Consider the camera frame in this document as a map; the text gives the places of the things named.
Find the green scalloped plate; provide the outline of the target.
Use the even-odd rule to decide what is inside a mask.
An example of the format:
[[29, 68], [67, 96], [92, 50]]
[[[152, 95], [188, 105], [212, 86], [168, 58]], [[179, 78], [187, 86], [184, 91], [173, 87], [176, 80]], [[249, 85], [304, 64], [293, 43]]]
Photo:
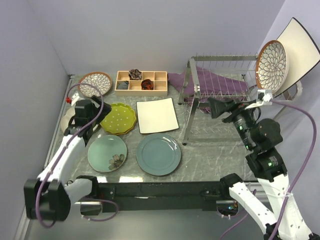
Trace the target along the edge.
[[100, 123], [102, 129], [113, 123], [137, 121], [136, 112], [131, 106], [119, 102], [112, 103], [111, 107], [111, 112]]

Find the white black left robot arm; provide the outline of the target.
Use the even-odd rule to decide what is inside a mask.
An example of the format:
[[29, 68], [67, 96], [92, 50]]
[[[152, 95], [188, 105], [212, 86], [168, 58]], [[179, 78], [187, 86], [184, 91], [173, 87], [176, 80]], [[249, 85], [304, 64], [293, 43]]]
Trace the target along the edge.
[[97, 96], [80, 99], [74, 105], [74, 115], [63, 133], [57, 152], [36, 179], [28, 179], [23, 187], [26, 216], [30, 220], [64, 221], [71, 206], [86, 198], [100, 195], [97, 177], [81, 175], [67, 185], [69, 174], [80, 152], [85, 149], [94, 128], [111, 112], [111, 105]]

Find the white square plate black rim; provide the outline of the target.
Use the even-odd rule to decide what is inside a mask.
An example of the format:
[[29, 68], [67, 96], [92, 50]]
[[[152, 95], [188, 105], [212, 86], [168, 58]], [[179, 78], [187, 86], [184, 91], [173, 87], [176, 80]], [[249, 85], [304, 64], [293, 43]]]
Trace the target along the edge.
[[136, 102], [139, 132], [154, 134], [179, 129], [173, 99]]

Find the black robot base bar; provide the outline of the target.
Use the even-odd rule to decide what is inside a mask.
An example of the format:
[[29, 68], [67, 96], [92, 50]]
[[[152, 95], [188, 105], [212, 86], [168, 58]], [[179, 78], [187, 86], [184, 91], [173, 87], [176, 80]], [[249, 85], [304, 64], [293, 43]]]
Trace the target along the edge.
[[80, 213], [97, 216], [121, 211], [189, 210], [216, 211], [235, 201], [227, 196], [219, 181], [100, 183], [96, 199], [80, 202]]

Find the mint green flower plate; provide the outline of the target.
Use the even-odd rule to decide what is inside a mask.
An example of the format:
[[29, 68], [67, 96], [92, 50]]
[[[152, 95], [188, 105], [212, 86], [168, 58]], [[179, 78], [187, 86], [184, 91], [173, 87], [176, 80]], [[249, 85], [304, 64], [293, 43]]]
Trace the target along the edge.
[[97, 172], [109, 173], [119, 169], [127, 159], [127, 146], [118, 136], [97, 138], [88, 148], [87, 160]]

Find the teal round plate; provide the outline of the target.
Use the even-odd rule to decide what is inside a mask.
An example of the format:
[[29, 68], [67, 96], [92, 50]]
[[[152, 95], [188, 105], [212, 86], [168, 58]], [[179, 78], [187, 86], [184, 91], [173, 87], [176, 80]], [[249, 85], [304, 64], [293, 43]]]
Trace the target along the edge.
[[146, 136], [136, 149], [136, 161], [139, 167], [157, 177], [174, 172], [181, 159], [182, 152], [177, 141], [164, 133]]

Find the yellow polka dot plate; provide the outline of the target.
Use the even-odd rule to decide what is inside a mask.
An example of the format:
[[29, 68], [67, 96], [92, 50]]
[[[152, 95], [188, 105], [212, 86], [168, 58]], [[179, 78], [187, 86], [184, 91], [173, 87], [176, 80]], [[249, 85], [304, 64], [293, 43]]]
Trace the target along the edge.
[[133, 130], [133, 128], [136, 125], [136, 120], [135, 121], [130, 121], [130, 122], [114, 122], [113, 124], [110, 125], [106, 125], [105, 127], [103, 127], [103, 129], [112, 135], [115, 136], [119, 136], [119, 135], [125, 135], [127, 133], [129, 133], [131, 130]]

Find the brown rimmed plate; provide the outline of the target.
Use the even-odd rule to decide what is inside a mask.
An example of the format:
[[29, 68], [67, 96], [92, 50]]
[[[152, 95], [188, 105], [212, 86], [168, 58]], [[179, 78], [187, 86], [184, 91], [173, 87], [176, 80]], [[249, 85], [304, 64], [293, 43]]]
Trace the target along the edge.
[[267, 42], [262, 47], [255, 65], [257, 86], [275, 94], [285, 83], [288, 73], [289, 59], [283, 44], [278, 40]]

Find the cream divided plate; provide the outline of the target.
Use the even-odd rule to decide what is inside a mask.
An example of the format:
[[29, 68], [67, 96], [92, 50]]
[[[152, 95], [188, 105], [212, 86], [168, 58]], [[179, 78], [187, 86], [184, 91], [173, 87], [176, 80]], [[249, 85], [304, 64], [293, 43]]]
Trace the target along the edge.
[[67, 129], [71, 117], [74, 116], [74, 115], [75, 115], [75, 108], [71, 107], [66, 111], [65, 115], [61, 118], [61, 120], [60, 120], [60, 129], [61, 129], [61, 131], [63, 133]]

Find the floral patterned round plate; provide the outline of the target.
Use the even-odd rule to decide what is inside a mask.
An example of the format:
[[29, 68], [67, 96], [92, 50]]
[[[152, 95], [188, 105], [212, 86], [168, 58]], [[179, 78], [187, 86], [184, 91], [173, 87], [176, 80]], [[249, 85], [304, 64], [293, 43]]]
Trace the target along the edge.
[[100, 71], [95, 71], [84, 75], [80, 81], [78, 90], [80, 93], [88, 98], [92, 96], [99, 96], [100, 93], [105, 95], [112, 87], [111, 77]]

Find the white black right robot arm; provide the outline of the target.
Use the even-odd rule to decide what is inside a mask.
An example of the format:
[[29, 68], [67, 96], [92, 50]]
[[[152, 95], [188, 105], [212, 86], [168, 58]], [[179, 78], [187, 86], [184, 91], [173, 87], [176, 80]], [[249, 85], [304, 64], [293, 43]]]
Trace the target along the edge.
[[208, 98], [213, 119], [224, 113], [224, 123], [234, 124], [246, 150], [250, 170], [262, 186], [271, 209], [268, 209], [235, 173], [220, 179], [219, 193], [226, 200], [236, 200], [260, 227], [265, 240], [318, 240], [319, 234], [310, 230], [292, 194], [307, 161], [293, 182], [289, 181], [285, 162], [276, 149], [283, 141], [280, 124], [270, 118], [260, 121], [254, 117], [260, 102], [217, 100]]

